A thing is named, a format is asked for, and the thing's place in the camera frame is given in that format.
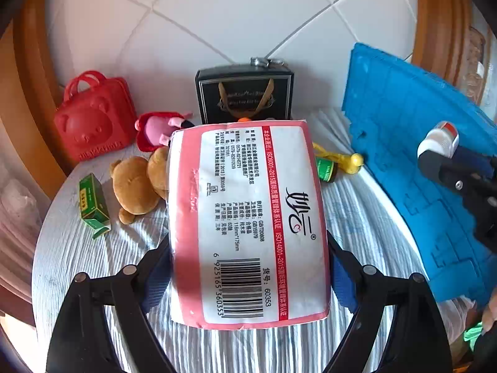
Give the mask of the green small box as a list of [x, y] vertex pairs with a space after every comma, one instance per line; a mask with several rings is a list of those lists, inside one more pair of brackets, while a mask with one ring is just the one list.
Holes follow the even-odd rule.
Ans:
[[111, 230], [110, 215], [103, 188], [93, 173], [79, 181], [78, 196], [80, 217], [91, 228], [92, 239], [109, 232]]

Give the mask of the pink tissue pack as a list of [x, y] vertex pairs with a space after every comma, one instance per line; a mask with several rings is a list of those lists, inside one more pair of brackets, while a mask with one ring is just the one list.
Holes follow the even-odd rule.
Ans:
[[238, 330], [328, 316], [326, 226], [305, 121], [175, 132], [168, 218], [175, 322]]

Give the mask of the blue plastic storage crate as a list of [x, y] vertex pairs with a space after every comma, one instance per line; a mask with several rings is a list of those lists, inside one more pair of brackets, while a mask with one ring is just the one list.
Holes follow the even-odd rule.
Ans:
[[438, 302], [496, 286], [496, 127], [434, 73], [358, 43], [343, 111], [351, 145], [408, 225]]

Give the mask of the red bear-shaped bag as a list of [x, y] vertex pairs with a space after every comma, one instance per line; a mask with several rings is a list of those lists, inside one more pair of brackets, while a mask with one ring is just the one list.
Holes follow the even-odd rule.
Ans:
[[121, 150], [136, 139], [135, 106], [122, 77], [89, 70], [72, 79], [54, 124], [66, 153], [76, 162]]

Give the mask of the metal flask on bag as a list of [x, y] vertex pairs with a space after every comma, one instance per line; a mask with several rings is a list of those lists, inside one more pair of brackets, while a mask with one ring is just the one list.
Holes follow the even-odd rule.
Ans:
[[285, 67], [286, 63], [280, 59], [266, 58], [266, 57], [251, 57], [250, 65], [254, 67], [273, 68], [273, 67]]

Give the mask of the brown bear plush toy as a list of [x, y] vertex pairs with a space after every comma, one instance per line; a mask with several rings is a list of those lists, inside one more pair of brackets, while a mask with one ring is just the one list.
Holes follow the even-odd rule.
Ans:
[[163, 146], [148, 159], [134, 156], [110, 165], [122, 224], [132, 224], [137, 216], [146, 215], [160, 200], [168, 198], [168, 152], [169, 149]]

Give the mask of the striped blue white tablecloth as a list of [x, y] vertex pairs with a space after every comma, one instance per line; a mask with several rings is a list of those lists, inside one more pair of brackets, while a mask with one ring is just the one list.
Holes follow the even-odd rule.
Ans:
[[90, 171], [117, 207], [108, 163], [80, 164], [52, 201], [34, 256], [33, 301], [49, 372], [450, 372], [448, 339], [463, 321], [463, 298], [433, 306], [421, 261], [390, 201], [367, 172], [323, 187], [325, 220], [335, 243], [376, 266], [401, 297], [390, 306], [350, 314], [336, 298], [329, 315], [284, 328], [220, 330], [174, 322], [175, 285], [195, 293], [202, 265], [173, 250], [171, 204], [130, 227], [114, 222], [93, 238], [78, 210], [77, 185]]

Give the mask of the red pink plush toy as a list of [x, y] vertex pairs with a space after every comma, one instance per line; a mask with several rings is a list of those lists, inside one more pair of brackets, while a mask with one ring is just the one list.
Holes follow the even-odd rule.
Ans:
[[136, 145], [142, 152], [154, 152], [168, 146], [174, 132], [194, 126], [192, 118], [191, 112], [159, 111], [140, 115], [135, 121]]

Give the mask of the small white red bottle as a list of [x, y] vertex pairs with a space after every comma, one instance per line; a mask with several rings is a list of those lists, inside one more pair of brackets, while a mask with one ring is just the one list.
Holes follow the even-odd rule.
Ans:
[[449, 121], [439, 122], [431, 129], [417, 149], [417, 157], [426, 151], [435, 152], [446, 158], [452, 158], [459, 145], [459, 134]]

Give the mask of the yellow plastic slingshot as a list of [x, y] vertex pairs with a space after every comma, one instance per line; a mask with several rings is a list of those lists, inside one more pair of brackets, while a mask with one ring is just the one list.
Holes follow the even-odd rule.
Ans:
[[359, 153], [341, 154], [329, 152], [316, 142], [312, 144], [314, 154], [319, 158], [326, 158], [338, 165], [338, 167], [347, 174], [356, 174], [364, 165], [364, 159]]

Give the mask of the brown bottle green label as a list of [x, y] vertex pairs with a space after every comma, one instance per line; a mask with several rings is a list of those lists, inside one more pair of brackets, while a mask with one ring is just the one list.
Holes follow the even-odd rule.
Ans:
[[321, 158], [321, 157], [316, 157], [315, 161], [317, 165], [318, 178], [326, 183], [334, 182], [337, 172], [339, 170], [337, 163], [335, 163], [332, 160], [329, 160], [328, 158]]

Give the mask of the black gift bag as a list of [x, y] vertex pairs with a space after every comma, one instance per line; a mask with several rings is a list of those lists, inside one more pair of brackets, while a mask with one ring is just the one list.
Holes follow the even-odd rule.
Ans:
[[212, 67], [198, 71], [194, 82], [204, 124], [291, 118], [294, 72], [286, 66]]

